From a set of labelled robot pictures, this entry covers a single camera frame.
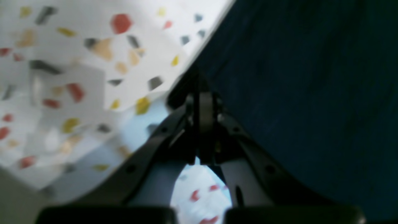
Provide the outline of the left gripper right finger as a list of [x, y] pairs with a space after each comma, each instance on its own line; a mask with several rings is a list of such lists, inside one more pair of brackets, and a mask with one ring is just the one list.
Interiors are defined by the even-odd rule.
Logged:
[[220, 167], [233, 207], [225, 224], [364, 224], [363, 212], [340, 205], [289, 174], [223, 110], [209, 92], [199, 94], [199, 158]]

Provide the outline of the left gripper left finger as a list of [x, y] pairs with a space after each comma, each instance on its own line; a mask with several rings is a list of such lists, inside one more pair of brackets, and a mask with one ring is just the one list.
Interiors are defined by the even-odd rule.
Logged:
[[37, 224], [176, 224], [175, 182], [196, 156], [196, 95], [172, 112], [108, 179], [82, 197], [48, 207]]

